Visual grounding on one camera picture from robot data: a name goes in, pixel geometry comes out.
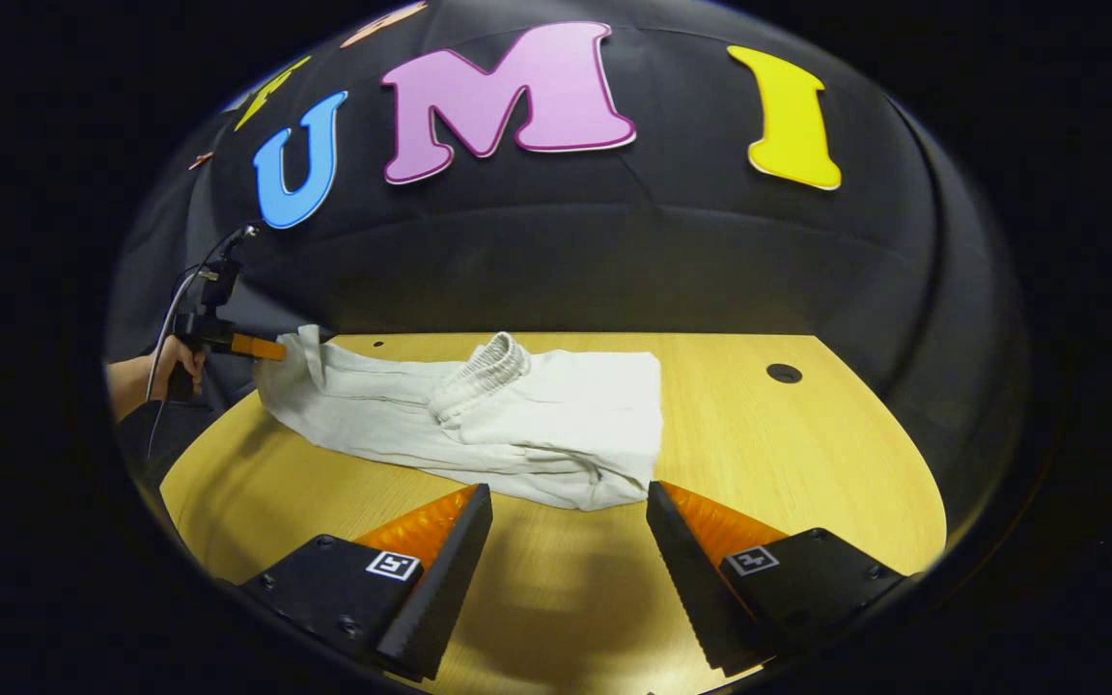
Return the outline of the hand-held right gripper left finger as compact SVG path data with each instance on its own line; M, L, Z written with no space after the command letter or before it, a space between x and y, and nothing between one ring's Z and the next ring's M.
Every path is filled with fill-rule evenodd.
M363 667L435 679L493 522L489 485L464 486L354 540L318 534L238 592Z

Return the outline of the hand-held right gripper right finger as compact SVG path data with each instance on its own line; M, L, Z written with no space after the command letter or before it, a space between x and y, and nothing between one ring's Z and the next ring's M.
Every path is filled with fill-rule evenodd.
M907 575L822 527L790 534L652 481L646 522L709 664L737 676L852 629Z

